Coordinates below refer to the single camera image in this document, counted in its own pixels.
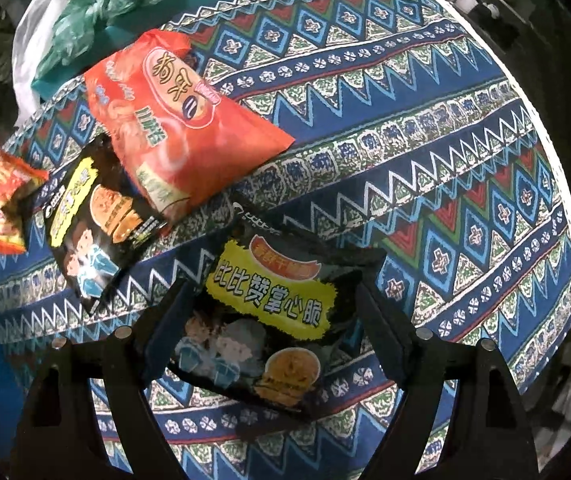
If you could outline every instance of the patterned tablecloth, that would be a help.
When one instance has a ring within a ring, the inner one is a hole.
[[[221,93],[296,137],[237,188],[274,221],[339,246],[386,248],[379,285],[442,338],[498,342],[525,390],[571,325],[571,200],[532,105],[468,23],[440,0],[235,0],[167,26]],[[82,78],[6,146],[56,168],[98,130]],[[30,250],[0,256],[0,343],[28,386],[55,335],[94,340],[131,324],[178,274],[203,278],[208,233],[231,218],[221,193],[157,241],[88,317],[30,226]],[[446,384],[422,467],[438,460],[453,405]],[[99,426],[127,466],[101,381]],[[401,393],[357,327],[318,393],[318,420],[233,402],[168,372],[148,391],[192,479],[356,478]]]

